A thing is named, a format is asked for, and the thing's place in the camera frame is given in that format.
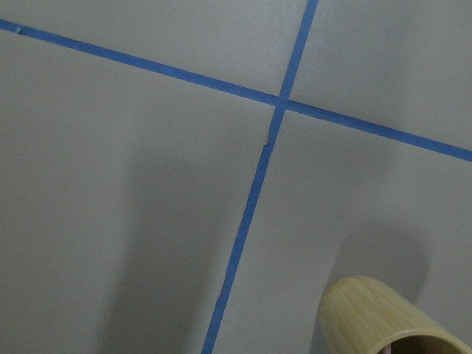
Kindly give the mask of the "yellow bamboo cup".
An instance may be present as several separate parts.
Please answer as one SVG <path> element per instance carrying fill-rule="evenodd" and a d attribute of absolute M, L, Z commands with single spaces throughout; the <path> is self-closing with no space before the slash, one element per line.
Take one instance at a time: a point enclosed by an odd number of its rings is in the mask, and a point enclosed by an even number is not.
<path fill-rule="evenodd" d="M 318 320 L 330 353 L 470 353 L 471 348 L 376 278 L 354 275 L 323 294 Z"/>

